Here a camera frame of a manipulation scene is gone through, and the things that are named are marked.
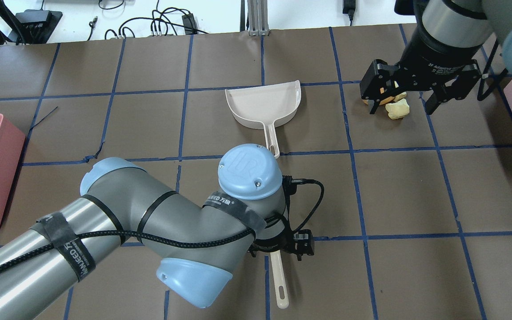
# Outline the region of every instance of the white handle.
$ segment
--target white handle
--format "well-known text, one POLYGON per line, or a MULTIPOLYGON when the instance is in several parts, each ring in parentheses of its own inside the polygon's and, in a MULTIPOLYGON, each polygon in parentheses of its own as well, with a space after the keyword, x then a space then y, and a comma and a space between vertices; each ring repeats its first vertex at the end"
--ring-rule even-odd
POLYGON ((278 308, 288 308, 290 299, 288 298, 282 256, 279 251, 274 251, 270 253, 270 259, 272 260, 272 275, 274 277, 274 289, 276 290, 276 303, 278 304, 278 308))
POLYGON ((266 137, 266 148, 272 152, 274 158, 280 157, 280 148, 278 148, 278 137, 274 124, 264 125, 264 136, 266 137))

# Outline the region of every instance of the dustpan handle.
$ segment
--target dustpan handle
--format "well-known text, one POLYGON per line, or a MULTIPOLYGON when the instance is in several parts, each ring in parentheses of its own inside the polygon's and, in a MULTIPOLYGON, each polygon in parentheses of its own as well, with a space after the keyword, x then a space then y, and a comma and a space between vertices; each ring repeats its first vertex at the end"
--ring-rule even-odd
POLYGON ((280 148, 278 148, 278 137, 274 124, 264 125, 264 136, 266 137, 266 148, 272 152, 274 158, 280 157, 280 148))

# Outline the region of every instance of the white dustpan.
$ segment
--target white dustpan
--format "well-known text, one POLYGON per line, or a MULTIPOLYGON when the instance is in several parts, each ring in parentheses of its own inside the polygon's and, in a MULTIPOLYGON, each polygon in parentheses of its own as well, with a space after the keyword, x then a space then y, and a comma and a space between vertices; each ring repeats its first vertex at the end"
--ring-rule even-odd
POLYGON ((225 90, 226 102, 236 121, 264 130, 266 147, 280 156, 276 127, 290 121, 301 101, 299 80, 262 87, 225 90))

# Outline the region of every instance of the velcro strap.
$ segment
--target velcro strap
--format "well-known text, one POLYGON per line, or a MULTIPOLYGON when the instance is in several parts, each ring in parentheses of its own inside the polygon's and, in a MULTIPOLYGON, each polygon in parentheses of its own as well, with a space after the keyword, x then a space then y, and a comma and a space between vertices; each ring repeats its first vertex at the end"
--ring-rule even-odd
POLYGON ((254 230, 256 235, 266 227, 266 221, 258 213, 248 208, 248 205, 242 202, 242 200, 231 195, 219 191, 213 192, 205 201, 203 207, 207 205, 233 216, 243 225, 254 230))
POLYGON ((63 213, 46 215, 31 227, 51 242, 76 273, 79 282, 96 268, 96 262, 63 213))

